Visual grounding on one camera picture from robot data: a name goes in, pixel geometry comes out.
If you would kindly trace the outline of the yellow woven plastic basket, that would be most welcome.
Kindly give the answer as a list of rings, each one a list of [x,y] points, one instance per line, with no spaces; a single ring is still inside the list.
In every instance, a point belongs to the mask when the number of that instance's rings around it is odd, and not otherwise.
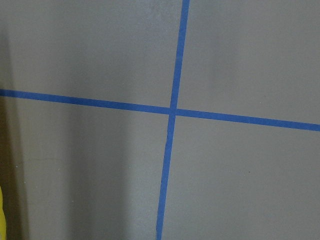
[[[3,209],[3,193],[0,190],[0,240],[6,240],[7,224]]]

